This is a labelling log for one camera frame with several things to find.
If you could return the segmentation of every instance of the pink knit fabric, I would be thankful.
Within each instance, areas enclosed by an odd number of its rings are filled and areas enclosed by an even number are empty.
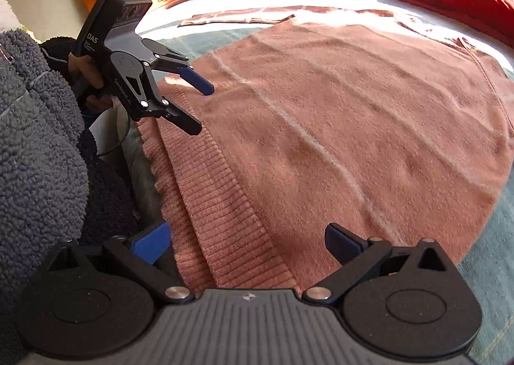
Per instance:
[[[474,243],[512,165],[514,83],[464,39],[377,14],[294,18],[203,56],[209,97],[160,84],[204,125],[139,123],[188,285],[303,290],[339,267],[330,222],[433,237],[455,262]],[[368,25],[384,19],[396,29]]]

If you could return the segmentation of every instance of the hand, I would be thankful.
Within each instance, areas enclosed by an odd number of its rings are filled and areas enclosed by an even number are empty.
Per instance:
[[[93,88],[103,88],[104,82],[102,75],[90,56],[75,56],[69,54],[68,72],[74,81],[83,75]],[[101,97],[88,96],[86,98],[86,107],[89,111],[94,113],[102,113],[112,107],[112,97],[108,94]]]

